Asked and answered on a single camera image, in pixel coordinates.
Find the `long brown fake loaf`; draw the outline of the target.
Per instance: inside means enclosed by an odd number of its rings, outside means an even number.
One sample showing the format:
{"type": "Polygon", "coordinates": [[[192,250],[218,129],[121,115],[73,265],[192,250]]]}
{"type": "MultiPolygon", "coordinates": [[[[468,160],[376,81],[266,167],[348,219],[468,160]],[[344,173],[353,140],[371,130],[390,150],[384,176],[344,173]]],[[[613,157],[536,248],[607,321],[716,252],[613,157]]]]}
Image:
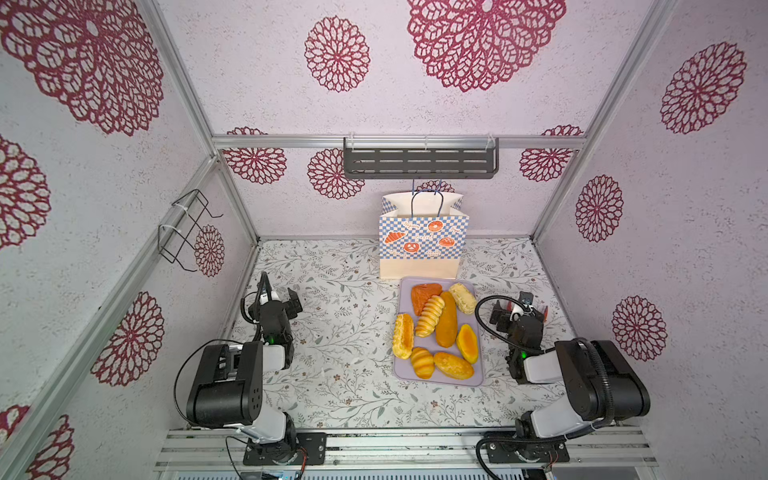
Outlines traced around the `long brown fake loaf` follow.
{"type": "Polygon", "coordinates": [[[435,328],[435,339],[440,347],[450,348],[455,344],[458,334],[457,307],[449,291],[443,291],[440,297],[445,305],[435,328]]]}

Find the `checkered paper bread bag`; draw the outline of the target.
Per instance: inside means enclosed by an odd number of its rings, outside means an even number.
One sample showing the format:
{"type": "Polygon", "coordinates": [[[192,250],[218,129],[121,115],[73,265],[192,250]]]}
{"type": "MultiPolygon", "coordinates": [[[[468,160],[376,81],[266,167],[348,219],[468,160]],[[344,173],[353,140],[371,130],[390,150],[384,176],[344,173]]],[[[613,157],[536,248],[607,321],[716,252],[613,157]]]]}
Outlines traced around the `checkered paper bread bag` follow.
{"type": "Polygon", "coordinates": [[[455,279],[470,220],[462,206],[461,194],[434,189],[385,195],[378,221],[380,278],[455,279]]]}

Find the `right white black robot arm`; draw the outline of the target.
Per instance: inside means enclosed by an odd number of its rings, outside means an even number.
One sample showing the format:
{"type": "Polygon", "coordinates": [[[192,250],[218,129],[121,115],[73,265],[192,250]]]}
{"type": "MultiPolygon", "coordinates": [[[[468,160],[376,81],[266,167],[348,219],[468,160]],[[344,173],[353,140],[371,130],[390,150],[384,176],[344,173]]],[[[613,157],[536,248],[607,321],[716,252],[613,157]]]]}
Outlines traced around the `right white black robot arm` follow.
{"type": "Polygon", "coordinates": [[[618,347],[609,340],[576,337],[541,347],[544,313],[504,295],[478,301],[478,325],[509,347],[512,378],[522,384],[561,382],[565,394],[524,413],[511,437],[491,437],[521,447],[557,446],[611,425],[647,415],[650,394],[618,347]]]}

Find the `spiral striped fake bread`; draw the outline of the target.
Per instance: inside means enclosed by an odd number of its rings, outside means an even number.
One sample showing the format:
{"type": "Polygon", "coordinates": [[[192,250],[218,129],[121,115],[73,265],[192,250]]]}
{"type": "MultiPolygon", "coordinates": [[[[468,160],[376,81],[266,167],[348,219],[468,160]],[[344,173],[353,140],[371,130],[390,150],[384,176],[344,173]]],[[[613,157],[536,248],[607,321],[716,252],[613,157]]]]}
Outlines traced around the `spiral striped fake bread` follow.
{"type": "Polygon", "coordinates": [[[420,338],[426,338],[431,335],[439,323],[444,308],[445,301],[440,295],[431,296],[419,314],[415,335],[420,338]]]}

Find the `yellow braided fake bread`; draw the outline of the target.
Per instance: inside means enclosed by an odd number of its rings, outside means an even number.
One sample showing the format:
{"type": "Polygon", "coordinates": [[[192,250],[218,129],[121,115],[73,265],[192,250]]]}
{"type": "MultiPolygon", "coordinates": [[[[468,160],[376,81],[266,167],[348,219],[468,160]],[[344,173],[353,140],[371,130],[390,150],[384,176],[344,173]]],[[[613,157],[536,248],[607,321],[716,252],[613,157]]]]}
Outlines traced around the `yellow braided fake bread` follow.
{"type": "Polygon", "coordinates": [[[395,320],[392,352],[395,357],[407,360],[414,348],[414,321],[408,314],[399,314],[395,320]]]}

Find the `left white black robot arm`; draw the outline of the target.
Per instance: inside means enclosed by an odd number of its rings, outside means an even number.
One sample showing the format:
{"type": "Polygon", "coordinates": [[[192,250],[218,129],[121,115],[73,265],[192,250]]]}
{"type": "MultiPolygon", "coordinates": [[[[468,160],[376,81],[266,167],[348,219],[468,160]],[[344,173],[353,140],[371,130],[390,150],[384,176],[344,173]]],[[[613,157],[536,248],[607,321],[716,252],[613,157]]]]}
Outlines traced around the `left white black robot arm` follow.
{"type": "Polygon", "coordinates": [[[263,272],[251,305],[240,302],[243,319],[256,327],[248,342],[214,339],[195,350],[200,361],[184,406],[177,412],[191,426],[232,429],[246,440],[253,459],[287,464],[299,455],[295,423],[288,413],[268,405],[267,373],[289,369],[295,345],[290,321],[303,311],[290,289],[282,300],[263,272]]]}

